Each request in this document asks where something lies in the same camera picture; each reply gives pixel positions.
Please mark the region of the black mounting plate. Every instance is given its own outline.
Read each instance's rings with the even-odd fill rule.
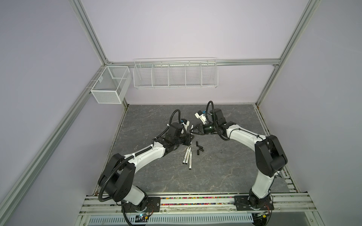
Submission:
[[[153,212],[159,212],[160,211],[160,203],[161,198],[160,197],[148,197],[147,199],[147,204],[152,204],[147,206],[147,209],[144,212],[152,212],[152,208],[153,208]],[[133,205],[132,203],[124,203],[123,209],[125,210],[126,213],[139,213],[136,211],[135,209],[135,205]]]
[[[237,211],[255,210],[255,209],[252,209],[249,206],[248,197],[249,197],[248,195],[236,195],[236,196],[234,196],[234,199],[235,199],[234,205],[236,206]],[[267,198],[267,200],[265,201],[265,205],[267,205],[269,207],[269,210],[274,210],[274,205],[271,202],[272,202],[272,199],[269,196]],[[257,210],[268,210],[268,208],[265,205],[263,205],[260,209],[257,209]]]

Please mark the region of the wire rack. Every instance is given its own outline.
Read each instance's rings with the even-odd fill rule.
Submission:
[[[127,66],[106,66],[90,91],[98,103],[121,104],[131,80]]]
[[[218,86],[216,59],[192,58],[182,61],[135,60],[134,86],[137,89],[153,88],[204,88]]]

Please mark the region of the table surface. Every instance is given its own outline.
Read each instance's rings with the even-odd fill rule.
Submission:
[[[226,121],[233,121],[252,132],[264,131],[253,105],[215,105],[223,111]],[[175,109],[181,110],[181,118],[198,124],[195,117],[206,105],[130,105],[113,154],[130,154],[151,144],[152,138],[167,126]],[[196,154],[196,141],[204,152]],[[140,169],[133,184],[145,192],[240,192],[248,193],[253,186],[258,168],[255,153],[235,141],[223,141],[218,135],[195,135],[191,144],[192,170],[182,164],[187,146],[157,159]],[[289,192],[283,178],[277,177],[271,192]]]

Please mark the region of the white wire basket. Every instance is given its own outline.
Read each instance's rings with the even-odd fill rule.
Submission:
[[[162,61],[135,60],[134,86],[137,89],[217,87],[216,59],[179,58]]]
[[[90,91],[98,103],[120,104],[131,80],[127,66],[106,66]]]

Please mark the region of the wire basket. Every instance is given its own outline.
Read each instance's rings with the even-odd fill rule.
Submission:
[[[131,80],[127,66],[106,66],[90,91],[98,103],[120,104]]]
[[[160,62],[135,60],[133,78],[137,89],[215,88],[219,75],[216,59]]]

